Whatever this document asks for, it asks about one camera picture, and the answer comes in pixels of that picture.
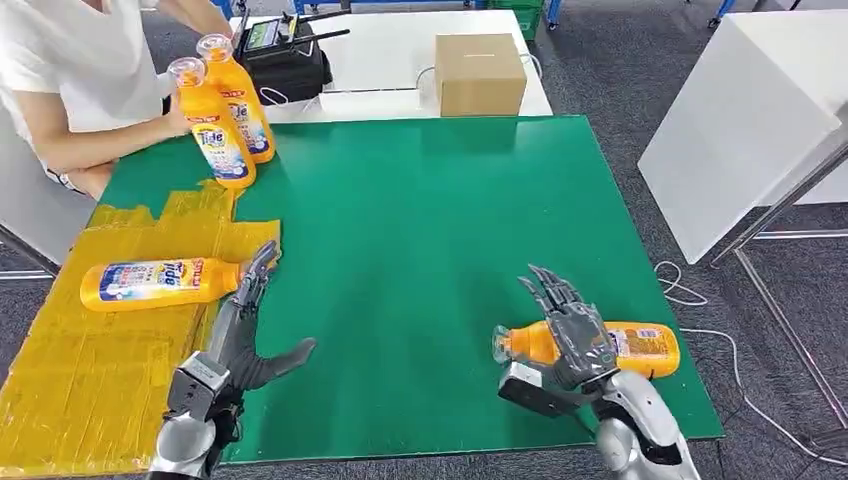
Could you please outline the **person's right hand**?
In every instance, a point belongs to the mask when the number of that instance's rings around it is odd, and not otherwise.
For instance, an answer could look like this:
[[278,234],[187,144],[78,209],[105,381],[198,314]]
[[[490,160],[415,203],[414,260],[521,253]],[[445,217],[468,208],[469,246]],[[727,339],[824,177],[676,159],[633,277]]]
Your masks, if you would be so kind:
[[179,94],[172,93],[162,100],[163,120],[168,138],[179,137],[191,130],[192,123],[185,117],[179,105]]

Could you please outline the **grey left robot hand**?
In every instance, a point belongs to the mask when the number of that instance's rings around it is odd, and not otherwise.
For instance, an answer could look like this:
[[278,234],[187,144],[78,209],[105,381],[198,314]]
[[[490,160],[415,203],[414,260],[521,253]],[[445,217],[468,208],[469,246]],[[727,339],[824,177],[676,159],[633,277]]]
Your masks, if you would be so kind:
[[257,390],[304,365],[317,346],[313,337],[274,357],[257,353],[256,332],[261,300],[281,255],[278,242],[263,244],[243,265],[237,289],[220,307],[206,352],[229,372],[236,390]]

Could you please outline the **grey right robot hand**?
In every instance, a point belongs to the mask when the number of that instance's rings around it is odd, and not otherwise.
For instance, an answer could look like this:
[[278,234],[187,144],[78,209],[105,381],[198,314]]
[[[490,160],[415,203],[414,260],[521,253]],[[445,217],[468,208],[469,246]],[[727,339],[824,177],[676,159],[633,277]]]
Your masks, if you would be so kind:
[[617,369],[616,350],[595,305],[552,270],[530,264],[534,278],[520,277],[543,315],[558,354],[550,363],[554,382],[573,390]]

